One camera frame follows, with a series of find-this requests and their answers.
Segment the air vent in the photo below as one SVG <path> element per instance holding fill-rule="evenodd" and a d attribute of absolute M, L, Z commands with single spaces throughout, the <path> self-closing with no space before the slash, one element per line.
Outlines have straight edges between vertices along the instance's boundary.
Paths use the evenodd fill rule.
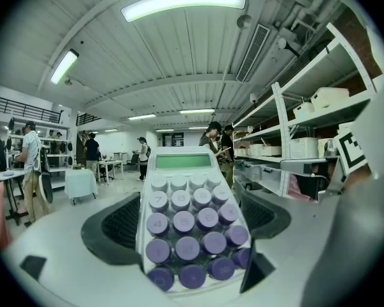
<path fill-rule="evenodd" d="M 246 56 L 243 59 L 241 68 L 239 69 L 236 80 L 243 82 L 248 76 L 250 70 L 252 69 L 253 64 L 257 56 L 262 50 L 264 42 L 268 38 L 270 29 L 265 28 L 263 25 L 257 24 L 255 34 L 253 35 L 252 41 L 250 42 Z"/>

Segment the railing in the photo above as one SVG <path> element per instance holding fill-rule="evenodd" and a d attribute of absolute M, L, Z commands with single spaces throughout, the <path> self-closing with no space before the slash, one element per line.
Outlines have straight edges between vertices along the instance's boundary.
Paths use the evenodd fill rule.
<path fill-rule="evenodd" d="M 44 120 L 51 123 L 60 122 L 60 113 L 39 107 L 22 104 L 21 102 L 0 97 L 0 112 L 31 118 L 32 120 Z"/>
<path fill-rule="evenodd" d="M 94 122 L 95 120 L 100 120 L 101 118 L 92 116 L 90 114 L 82 114 L 77 117 L 76 125 L 84 125 L 90 122 Z"/>

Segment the man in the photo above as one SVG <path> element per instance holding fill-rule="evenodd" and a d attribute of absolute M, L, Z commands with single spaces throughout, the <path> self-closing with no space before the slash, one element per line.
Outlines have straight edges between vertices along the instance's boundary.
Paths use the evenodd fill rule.
<path fill-rule="evenodd" d="M 233 151 L 233 141 L 230 138 L 233 132 L 233 126 L 227 125 L 223 130 L 223 135 L 221 138 L 222 150 L 230 148 L 225 151 L 226 162 L 221 165 L 220 170 L 225 174 L 225 179 L 230 188 L 233 184 L 233 166 L 234 166 L 234 151 Z"/>
<path fill-rule="evenodd" d="M 86 141 L 84 147 L 84 154 L 87 156 L 87 168 L 92 170 L 95 180 L 97 180 L 97 161 L 98 153 L 100 152 L 100 145 L 94 140 L 95 134 L 90 133 L 90 139 Z"/>
<path fill-rule="evenodd" d="M 24 163 L 24 171 L 26 172 L 23 179 L 24 203 L 26 204 L 29 217 L 29 221 L 24 223 L 26 227 L 29 227 L 36 221 L 33 206 L 34 191 L 36 192 L 36 200 L 38 200 L 43 214 L 47 215 L 49 213 L 47 204 L 40 192 L 40 184 L 38 183 L 38 177 L 40 176 L 41 171 L 34 170 L 34 163 L 38 158 L 41 149 L 41 141 L 35 130 L 36 125 L 34 122 L 27 122 L 25 128 L 26 135 L 23 138 L 21 155 L 15 158 L 15 161 Z"/>

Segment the white t-shirt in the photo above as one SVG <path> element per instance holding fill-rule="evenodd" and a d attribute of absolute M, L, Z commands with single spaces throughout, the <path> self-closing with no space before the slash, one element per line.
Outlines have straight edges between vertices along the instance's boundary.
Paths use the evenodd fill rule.
<path fill-rule="evenodd" d="M 147 151 L 148 151 L 148 145 L 146 143 L 143 143 L 141 146 L 140 161 L 148 160 Z"/>
<path fill-rule="evenodd" d="M 23 138 L 23 148 L 27 148 L 27 159 L 24 163 L 25 171 L 32 171 L 34 160 L 36 159 L 38 149 L 41 149 L 41 141 L 36 131 L 32 130 Z"/>

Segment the woman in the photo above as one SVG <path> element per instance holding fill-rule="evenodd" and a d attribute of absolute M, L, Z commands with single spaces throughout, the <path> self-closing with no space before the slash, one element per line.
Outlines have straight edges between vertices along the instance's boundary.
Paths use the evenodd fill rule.
<path fill-rule="evenodd" d="M 218 122 L 211 122 L 199 141 L 199 146 L 205 146 L 206 148 L 212 150 L 216 158 L 218 158 L 227 150 L 226 149 L 218 151 L 212 142 L 212 138 L 216 139 L 216 137 L 220 134 L 221 131 L 222 126 Z"/>
<path fill-rule="evenodd" d="M 140 171 L 141 176 L 138 181 L 145 181 L 145 177 L 147 175 L 147 167 L 148 167 L 148 145 L 147 145 L 147 139 L 145 139 L 143 136 L 138 139 L 138 141 L 141 143 L 141 151 L 140 151 Z"/>

